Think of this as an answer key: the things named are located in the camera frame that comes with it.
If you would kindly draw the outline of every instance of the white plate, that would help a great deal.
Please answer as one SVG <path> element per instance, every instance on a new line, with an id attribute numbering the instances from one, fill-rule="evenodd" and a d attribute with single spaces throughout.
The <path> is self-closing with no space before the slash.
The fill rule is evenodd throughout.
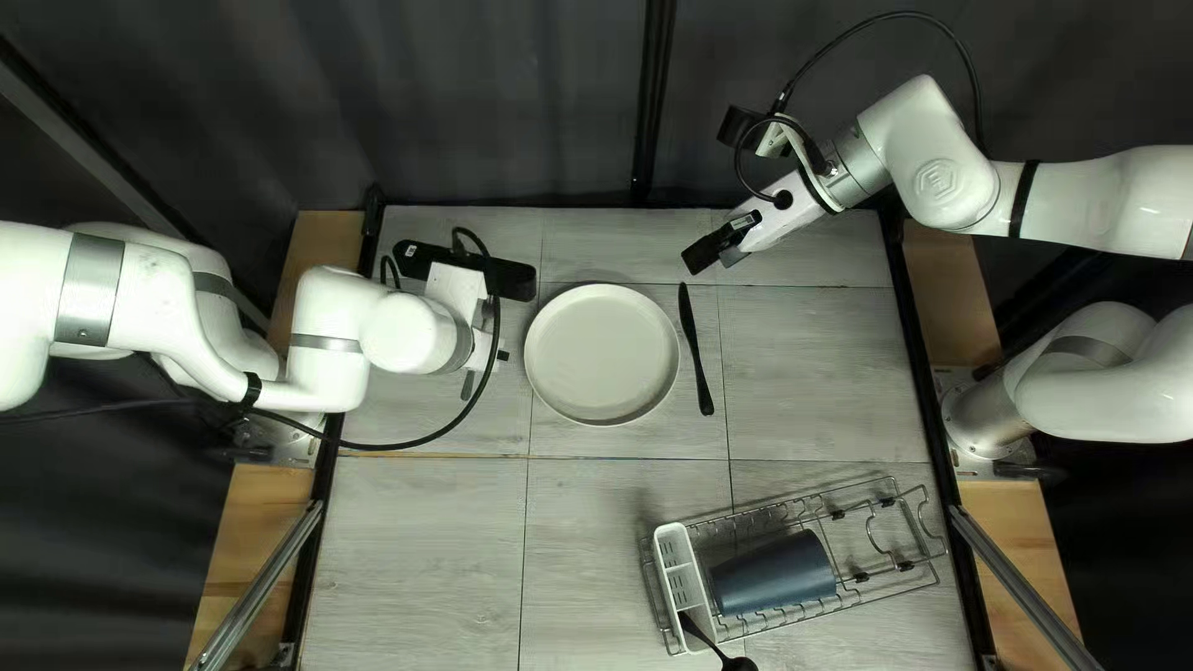
<path id="1" fill-rule="evenodd" d="M 614 426 L 667 398 L 679 373 L 679 337 L 642 294 L 586 284 L 543 306 L 523 357 L 543 402 L 579 424 Z"/>

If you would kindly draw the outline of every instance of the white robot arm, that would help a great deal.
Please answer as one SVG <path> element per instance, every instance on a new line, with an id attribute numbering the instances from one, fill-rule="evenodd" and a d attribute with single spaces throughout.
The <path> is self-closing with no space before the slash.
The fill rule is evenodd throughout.
<path id="1" fill-rule="evenodd" d="M 933 228 L 1193 259 L 1193 147 L 1073 164 L 989 161 L 927 75 L 821 147 L 784 118 L 792 125 L 768 124 L 756 153 L 790 144 L 799 167 L 685 250 L 693 273 L 718 259 L 734 265 L 891 183 L 908 213 Z M 941 414 L 954 448 L 981 458 L 1009 456 L 1036 430 L 1087 441 L 1193 438 L 1193 306 L 1160 324 L 1121 303 L 1088 306 L 999 373 L 950 390 Z"/>
<path id="2" fill-rule="evenodd" d="M 950 389 L 948 438 L 1002 458 L 1033 431 L 1063 438 L 1174 443 L 1193 438 L 1193 306 L 1157 324 L 1123 303 L 1086 306 L 1001 370 Z"/>
<path id="3" fill-rule="evenodd" d="M 187 257 L 202 254 L 124 228 L 0 222 L 0 410 L 32 396 L 51 355 L 152 352 L 218 400 L 297 412 L 358 406 L 370 364 L 431 374 L 487 363 L 492 339 L 472 326 L 484 272 L 432 263 L 426 295 L 415 296 L 317 266 L 298 283 L 286 371 L 274 380 L 264 340 L 243 336 L 234 313 L 200 308 L 210 291 L 197 294 L 204 279 Z"/>
<path id="4" fill-rule="evenodd" d="M 1071 164 L 989 161 L 928 75 L 871 105 L 822 147 L 773 123 L 756 153 L 784 143 L 799 167 L 688 247 L 693 273 L 718 259 L 733 265 L 891 183 L 908 213 L 933 228 L 1193 259 L 1193 147 L 1139 147 Z"/>

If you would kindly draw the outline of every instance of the dark blue cup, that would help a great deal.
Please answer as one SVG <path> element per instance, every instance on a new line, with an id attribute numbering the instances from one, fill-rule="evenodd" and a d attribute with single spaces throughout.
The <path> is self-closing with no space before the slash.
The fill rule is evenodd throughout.
<path id="1" fill-rule="evenodd" d="M 836 593 L 836 574 L 824 546 L 806 529 L 709 570 L 722 615 L 795 605 Z"/>

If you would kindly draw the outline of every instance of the logo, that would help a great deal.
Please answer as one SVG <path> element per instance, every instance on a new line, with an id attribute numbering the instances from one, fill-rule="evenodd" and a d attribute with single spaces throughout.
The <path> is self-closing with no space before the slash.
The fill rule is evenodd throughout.
<path id="1" fill-rule="evenodd" d="M 957 164 L 948 159 L 933 159 L 915 173 L 915 195 L 945 202 L 957 192 L 958 181 Z"/>

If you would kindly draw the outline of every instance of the wire dish rack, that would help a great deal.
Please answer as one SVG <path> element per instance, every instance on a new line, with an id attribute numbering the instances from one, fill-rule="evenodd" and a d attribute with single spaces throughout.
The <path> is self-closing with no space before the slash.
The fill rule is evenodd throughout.
<path id="1" fill-rule="evenodd" d="M 723 644 L 939 585 L 933 560 L 948 549 L 925 523 L 928 503 L 925 485 L 901 490 L 894 476 L 885 475 L 686 524 L 690 549 L 687 543 L 673 542 L 674 536 L 666 537 L 665 528 L 680 525 L 660 527 L 654 537 L 642 540 L 639 552 L 648 598 L 667 652 L 675 655 L 706 650 L 685 636 L 679 611 L 690 611 L 704 623 L 701 628 L 711 627 L 713 630 L 705 633 Z M 824 544 L 836 575 L 836 595 L 722 616 L 707 597 L 712 593 L 709 567 L 804 529 Z M 663 540 L 656 544 L 660 533 Z"/>

